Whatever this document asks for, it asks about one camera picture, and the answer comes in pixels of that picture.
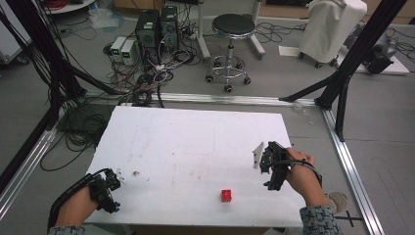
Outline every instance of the patterned sleeve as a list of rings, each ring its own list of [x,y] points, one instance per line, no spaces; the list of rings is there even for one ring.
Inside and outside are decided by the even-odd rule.
[[[329,206],[300,209],[303,234],[343,234]]]
[[[85,229],[83,227],[62,226],[52,227],[49,229],[48,235],[83,235]]]

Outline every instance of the human arm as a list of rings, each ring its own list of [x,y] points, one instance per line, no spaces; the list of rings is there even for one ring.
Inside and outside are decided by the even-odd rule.
[[[55,226],[49,230],[49,235],[81,235],[82,223],[89,217],[98,203],[91,200],[89,187],[84,187],[71,196],[60,208]]]
[[[287,148],[291,159],[307,161],[314,165],[314,157],[304,152]],[[317,177],[310,168],[293,164],[287,174],[287,181],[304,198],[306,207],[300,210],[303,234],[342,234],[329,199],[324,194]]]

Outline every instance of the person's foot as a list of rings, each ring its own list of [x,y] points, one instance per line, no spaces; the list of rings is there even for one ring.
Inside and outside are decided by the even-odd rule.
[[[333,210],[333,214],[337,214],[345,210],[347,206],[347,197],[344,193],[333,192],[326,194],[326,197],[329,198],[330,207]]]

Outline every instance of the aluminum frame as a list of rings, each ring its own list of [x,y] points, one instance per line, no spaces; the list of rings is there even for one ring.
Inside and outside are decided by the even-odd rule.
[[[95,92],[89,92],[87,95],[93,96]],[[267,106],[267,107],[293,107],[300,104],[305,107],[317,107],[313,100],[298,99],[293,103],[288,103],[271,97],[250,97],[250,96],[214,96],[214,95],[196,95],[196,94],[175,94],[163,93],[162,98],[166,102],[176,103],[200,103],[200,104],[220,104],[220,105],[247,105],[247,106]],[[354,165],[351,154],[345,142],[342,142],[335,132],[336,119],[331,111],[323,111],[322,114],[326,120],[327,126],[336,146],[339,160],[348,179],[348,183],[353,191],[354,197],[359,205],[363,215],[366,228],[372,235],[385,234],[382,225],[375,213],[375,210],[366,193],[364,185]],[[38,165],[43,154],[48,150],[50,144],[56,136],[56,127],[51,131],[45,131],[39,139],[37,145],[33,148],[30,155],[23,163],[19,171],[13,177],[8,187],[0,196],[0,220],[4,217],[10,205],[19,195],[25,183]]]

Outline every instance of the red block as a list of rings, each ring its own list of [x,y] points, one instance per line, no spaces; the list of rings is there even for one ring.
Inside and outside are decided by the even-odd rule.
[[[222,190],[222,203],[229,203],[232,201],[232,192],[230,189]]]

